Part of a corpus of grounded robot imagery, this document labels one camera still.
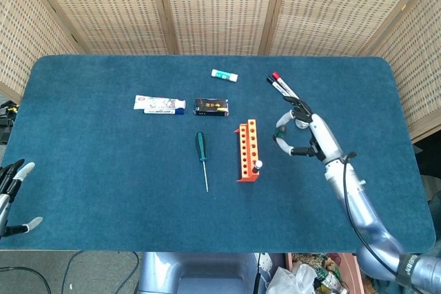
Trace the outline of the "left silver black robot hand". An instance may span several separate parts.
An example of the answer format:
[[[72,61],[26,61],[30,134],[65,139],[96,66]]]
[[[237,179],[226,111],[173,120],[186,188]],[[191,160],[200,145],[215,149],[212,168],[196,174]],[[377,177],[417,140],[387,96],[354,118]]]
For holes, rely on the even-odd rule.
[[[24,162],[24,159],[19,159],[15,163],[1,167],[1,238],[28,233],[43,222],[43,217],[39,216],[25,224],[8,225],[12,203],[15,201],[23,181],[35,167],[34,162],[27,164]]]

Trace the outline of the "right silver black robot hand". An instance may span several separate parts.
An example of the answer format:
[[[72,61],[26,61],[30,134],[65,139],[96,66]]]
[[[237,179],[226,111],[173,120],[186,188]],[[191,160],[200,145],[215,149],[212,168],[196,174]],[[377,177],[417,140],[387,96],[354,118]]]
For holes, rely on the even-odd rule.
[[[293,109],[285,113],[276,123],[273,140],[290,156],[317,157],[327,165],[331,161],[342,159],[344,154],[334,134],[326,122],[299,98],[283,96],[284,100],[293,105]],[[299,120],[308,124],[311,139],[308,147],[293,147],[285,141],[287,124],[291,120]]]

